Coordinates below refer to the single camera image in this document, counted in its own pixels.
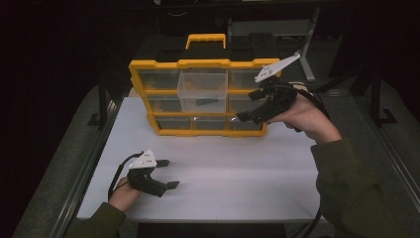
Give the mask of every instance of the metal frame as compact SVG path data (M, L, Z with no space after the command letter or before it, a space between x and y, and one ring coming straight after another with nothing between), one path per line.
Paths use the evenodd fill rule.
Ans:
M114 101L111 101L108 104L108 119L106 122L101 122L101 124L103 124L101 133L93 143L92 148L86 155L85 160L83 160L84 163L81 166L80 172L77 175L72 188L70 189L70 193L64 202L63 207L61 208L58 219L53 225L52 232L49 236L50 238L62 237L65 234L71 219L75 215L78 206L80 205L79 203L82 200L86 187L89 185L91 174L94 171L95 164L102 153L106 141L108 140L108 136L111 132L112 126L114 125L119 109L120 106L117 105Z
M381 144L386 149L387 153L390 156L391 165L395 170L398 178L401 180L402 185L404 186L407 194L413 201L414 206L420 212L420 186L417 184L417 181L411 175L411 172L408 171L407 167L405 166L404 162L401 160L401 157L396 152L395 148L392 146L389 138L383 132L380 127L377 127L376 122L372 120L370 117L370 113L368 110L367 104L360 98L356 97L356 102L361 108L364 116L367 118L367 122L372 127L373 131L375 132L377 138L381 142Z
M306 80L313 82L315 80L314 73L311 66L306 59L306 54L309 50L309 45L312 41L312 36L318 21L318 16L321 11L320 7L314 8L312 17L308 20L283 20L283 21L252 21L252 22L232 22L229 20L228 39L232 36L248 35L252 32L270 31L274 36L302 36L304 43L302 48L298 51L300 53L300 64L305 73Z

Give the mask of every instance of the hand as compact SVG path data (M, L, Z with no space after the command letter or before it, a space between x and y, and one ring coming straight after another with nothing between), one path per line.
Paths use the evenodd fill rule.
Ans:
M136 203L142 193L132 188L127 178L121 178L117 187L109 198L108 203L120 211L126 212Z
M342 139L340 132L324 113L302 95L297 95L296 102L289 110L267 121L274 122L284 122L288 128L304 131L318 145Z

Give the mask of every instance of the finger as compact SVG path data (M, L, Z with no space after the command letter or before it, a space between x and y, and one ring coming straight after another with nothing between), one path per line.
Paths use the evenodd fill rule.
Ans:
M285 123L285 122L284 122L284 125L286 125L286 127L287 127L288 129L294 129L294 126L292 126L291 124L288 124L288 123Z

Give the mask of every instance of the plastic drawer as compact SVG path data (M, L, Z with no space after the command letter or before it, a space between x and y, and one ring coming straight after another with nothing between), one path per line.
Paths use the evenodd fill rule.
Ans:
M148 101L154 112L180 112L181 102L176 95L149 95Z
M161 129L190 130L189 117L157 117L157 123Z
M177 96L183 112L226 112L227 71L188 68L179 76Z
M192 125L195 130L224 130L226 117L193 117Z
M230 68L229 89L257 89L259 84L255 82L261 68Z
M251 111L261 106L264 100L251 100L248 95L229 95L229 112Z
M138 70L145 89L176 89L180 69Z
M259 131L263 124L256 125L253 121L241 122L238 117L229 117L229 129L232 131Z

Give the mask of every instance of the person's arm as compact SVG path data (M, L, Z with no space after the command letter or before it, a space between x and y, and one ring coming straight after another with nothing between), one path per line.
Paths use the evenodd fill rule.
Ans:
M355 155L333 123L298 95L292 107L270 119L299 128L315 140L311 148L318 169L321 214L334 225L336 238L404 237L388 213L377 174Z
M108 202L103 202L96 212L87 220L72 227L64 238L113 238L123 224L128 209L141 196L141 192L128 184L127 178L121 178L117 189Z
M311 148L321 213L339 237L404 237L388 213L380 180L359 161L350 140Z

